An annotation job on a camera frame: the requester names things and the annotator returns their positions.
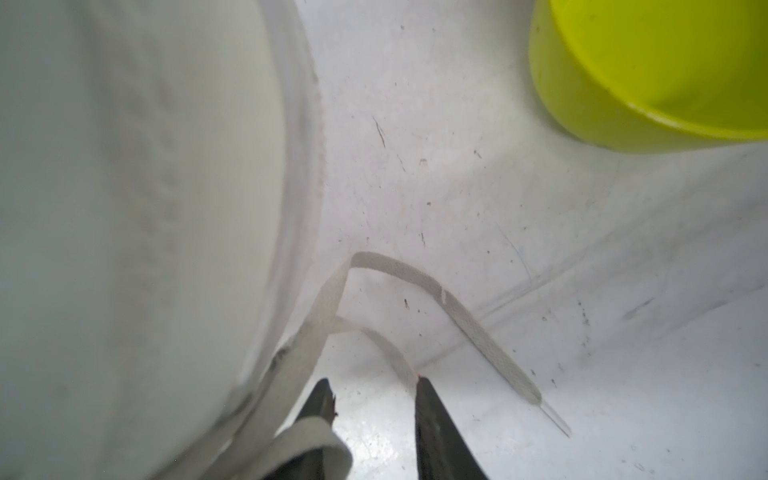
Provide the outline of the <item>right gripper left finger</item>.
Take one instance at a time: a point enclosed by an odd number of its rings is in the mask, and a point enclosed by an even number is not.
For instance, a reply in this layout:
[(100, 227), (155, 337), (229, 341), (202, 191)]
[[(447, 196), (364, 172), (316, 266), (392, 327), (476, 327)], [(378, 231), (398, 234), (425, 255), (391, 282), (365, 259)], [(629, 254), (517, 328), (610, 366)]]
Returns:
[[(323, 418), (332, 425), (337, 413), (336, 399), (327, 378), (319, 380), (299, 411), (295, 422), (308, 417)], [(305, 452), (290, 460), (269, 476), (269, 480), (324, 480), (324, 460), (320, 449)]]

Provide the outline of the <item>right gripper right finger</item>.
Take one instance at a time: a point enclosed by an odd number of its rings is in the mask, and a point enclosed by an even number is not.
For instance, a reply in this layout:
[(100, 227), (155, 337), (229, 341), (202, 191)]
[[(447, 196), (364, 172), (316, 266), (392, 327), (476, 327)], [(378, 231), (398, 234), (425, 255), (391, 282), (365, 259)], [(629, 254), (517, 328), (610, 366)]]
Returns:
[(415, 438), (419, 479), (488, 479), (426, 377), (416, 386)]

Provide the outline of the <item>white sneaker with laces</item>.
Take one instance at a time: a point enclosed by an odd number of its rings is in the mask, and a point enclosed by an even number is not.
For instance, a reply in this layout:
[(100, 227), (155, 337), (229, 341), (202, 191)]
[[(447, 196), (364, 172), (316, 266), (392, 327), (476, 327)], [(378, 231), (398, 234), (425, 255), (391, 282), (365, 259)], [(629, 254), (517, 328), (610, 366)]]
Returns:
[(285, 418), (353, 269), (422, 288), (544, 399), (424, 272), (357, 252), (283, 338), (322, 203), (323, 125), (292, 1), (1, 5), (1, 475), (264, 479), (320, 449)]

